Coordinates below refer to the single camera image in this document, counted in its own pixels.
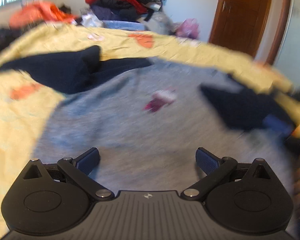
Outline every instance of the white logo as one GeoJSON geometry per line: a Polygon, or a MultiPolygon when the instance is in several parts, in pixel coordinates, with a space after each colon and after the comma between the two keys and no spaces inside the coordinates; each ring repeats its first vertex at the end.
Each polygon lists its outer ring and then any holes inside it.
{"type": "Polygon", "coordinates": [[[147,194],[145,194],[145,195],[143,195],[146,199],[149,199],[149,198],[152,198],[153,197],[153,195],[152,194],[150,194],[150,193],[147,193],[147,194]]]}

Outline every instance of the blue basket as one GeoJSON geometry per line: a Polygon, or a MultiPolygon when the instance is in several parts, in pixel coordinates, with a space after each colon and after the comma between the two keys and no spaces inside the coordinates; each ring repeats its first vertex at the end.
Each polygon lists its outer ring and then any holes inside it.
{"type": "Polygon", "coordinates": [[[124,31],[145,31],[146,27],[142,23],[123,22],[123,21],[109,21],[105,20],[103,27],[108,29],[119,29],[124,31]]]}

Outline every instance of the yellow fabric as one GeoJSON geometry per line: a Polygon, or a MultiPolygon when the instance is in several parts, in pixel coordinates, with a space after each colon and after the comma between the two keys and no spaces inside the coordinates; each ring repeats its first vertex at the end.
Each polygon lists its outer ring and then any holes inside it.
{"type": "MultiPolygon", "coordinates": [[[[233,73],[257,93],[268,92],[272,84],[282,91],[291,88],[291,82],[278,72],[260,67],[240,52],[152,32],[133,33],[65,24],[43,24],[31,30],[0,54],[0,66],[20,57],[78,51],[92,45],[102,48],[102,60],[159,56],[198,67],[215,66],[233,73]]],[[[0,74],[0,206],[7,190],[28,162],[51,111],[63,98],[48,87],[37,87],[27,73],[0,74]]],[[[284,108],[288,105],[289,113],[300,124],[300,111],[293,110],[297,104],[293,100],[281,102],[284,108]]],[[[6,230],[0,212],[0,237],[6,230]]]]}

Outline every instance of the silver screw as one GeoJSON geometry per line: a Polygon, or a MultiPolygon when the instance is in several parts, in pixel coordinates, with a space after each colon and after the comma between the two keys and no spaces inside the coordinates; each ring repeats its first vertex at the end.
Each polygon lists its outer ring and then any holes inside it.
{"type": "Polygon", "coordinates": [[[109,190],[109,189],[99,189],[97,192],[96,192],[96,195],[98,197],[101,197],[101,198],[104,198],[104,197],[110,197],[112,194],[112,192],[109,190]]]}
{"type": "Polygon", "coordinates": [[[197,195],[199,195],[199,193],[199,190],[196,190],[194,188],[188,188],[183,192],[183,194],[185,194],[187,197],[196,197],[197,195]]]}

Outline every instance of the brown door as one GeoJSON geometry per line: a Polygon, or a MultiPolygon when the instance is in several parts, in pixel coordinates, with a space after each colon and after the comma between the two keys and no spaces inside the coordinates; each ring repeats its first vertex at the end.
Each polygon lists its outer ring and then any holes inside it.
{"type": "Polygon", "coordinates": [[[271,0],[219,0],[209,42],[255,56],[271,0]]]}

